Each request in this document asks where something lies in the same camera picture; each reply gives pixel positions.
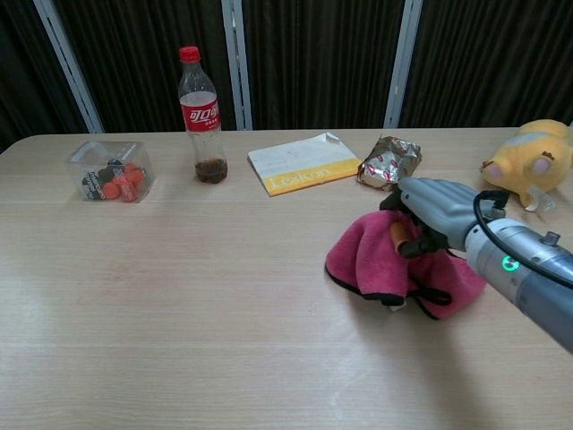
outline pink cloth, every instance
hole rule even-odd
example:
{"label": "pink cloth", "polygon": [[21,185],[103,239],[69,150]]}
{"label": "pink cloth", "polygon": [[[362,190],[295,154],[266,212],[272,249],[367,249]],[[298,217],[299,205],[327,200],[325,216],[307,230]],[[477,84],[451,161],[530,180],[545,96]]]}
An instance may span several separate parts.
{"label": "pink cloth", "polygon": [[400,211],[375,211],[356,220],[329,251],[326,270],[341,287],[384,305],[406,297],[431,318],[441,319],[475,300],[485,281],[465,260],[445,250],[411,260],[394,249],[389,226],[400,221],[412,238],[421,231]]}

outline black cable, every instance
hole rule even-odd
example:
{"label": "black cable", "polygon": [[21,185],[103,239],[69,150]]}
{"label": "black cable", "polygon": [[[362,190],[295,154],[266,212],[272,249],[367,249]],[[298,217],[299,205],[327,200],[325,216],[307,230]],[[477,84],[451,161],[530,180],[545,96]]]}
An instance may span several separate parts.
{"label": "black cable", "polygon": [[483,214],[482,208],[480,208],[480,202],[484,200],[493,200],[495,202],[500,202],[503,200],[504,202],[507,200],[507,195],[505,192],[500,191],[482,191],[474,198],[474,214],[477,218],[477,223],[482,228],[484,234],[496,245],[501,251],[505,254],[509,255],[509,257],[513,258],[520,264],[523,264],[528,269],[538,273],[539,275],[547,278],[548,280],[552,280],[565,288],[573,289],[573,281],[567,278],[563,278],[562,276],[553,273],[552,271],[548,271],[544,267],[540,266],[539,264],[532,262],[525,258],[522,254],[518,253],[515,249],[510,248],[509,246],[505,245],[501,240],[495,236],[492,230],[486,224]]}

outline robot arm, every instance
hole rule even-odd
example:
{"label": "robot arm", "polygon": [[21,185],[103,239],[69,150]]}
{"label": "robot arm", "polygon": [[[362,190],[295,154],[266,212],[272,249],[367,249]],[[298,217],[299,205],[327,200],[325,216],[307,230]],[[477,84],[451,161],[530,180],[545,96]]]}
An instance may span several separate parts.
{"label": "robot arm", "polygon": [[[573,255],[558,246],[559,235],[549,232],[541,236],[505,218],[505,202],[480,202],[486,229],[505,247],[515,250],[519,255],[516,259],[513,253],[505,253],[495,245],[478,223],[475,190],[418,177],[402,179],[398,188],[382,202],[381,209],[406,211],[423,230],[423,237],[401,249],[401,254],[414,257],[439,248],[466,252],[472,270],[573,353]],[[560,275],[561,282],[540,274],[540,267],[541,271]]]}

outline red bottle label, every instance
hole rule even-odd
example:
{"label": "red bottle label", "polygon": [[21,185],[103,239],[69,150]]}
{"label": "red bottle label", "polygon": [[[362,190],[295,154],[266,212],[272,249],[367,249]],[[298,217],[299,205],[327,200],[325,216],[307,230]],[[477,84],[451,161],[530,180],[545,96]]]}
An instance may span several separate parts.
{"label": "red bottle label", "polygon": [[181,103],[181,110],[188,132],[207,132],[221,125],[217,100],[203,106],[187,106]]}

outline green light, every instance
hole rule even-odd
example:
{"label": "green light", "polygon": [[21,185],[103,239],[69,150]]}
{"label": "green light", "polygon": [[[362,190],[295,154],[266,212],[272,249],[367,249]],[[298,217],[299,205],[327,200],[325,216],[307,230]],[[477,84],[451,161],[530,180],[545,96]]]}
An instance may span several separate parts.
{"label": "green light", "polygon": [[506,255],[501,261],[501,266],[503,267],[504,271],[516,271],[519,269],[519,262],[516,262],[509,255]]}

